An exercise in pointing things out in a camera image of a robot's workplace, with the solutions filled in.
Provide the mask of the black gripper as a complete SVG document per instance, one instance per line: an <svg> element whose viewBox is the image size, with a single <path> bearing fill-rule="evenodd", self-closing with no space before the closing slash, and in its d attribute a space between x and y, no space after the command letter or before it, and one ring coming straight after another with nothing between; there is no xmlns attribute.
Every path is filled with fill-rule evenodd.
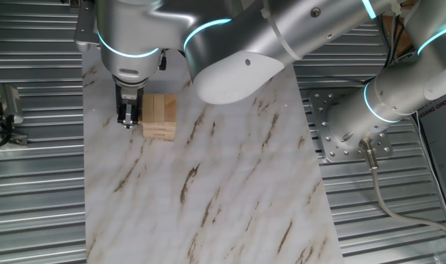
<svg viewBox="0 0 446 264"><path fill-rule="evenodd" d="M132 128L138 124L139 107L142 104L143 87L115 85L117 122L124 128Z"/></svg>

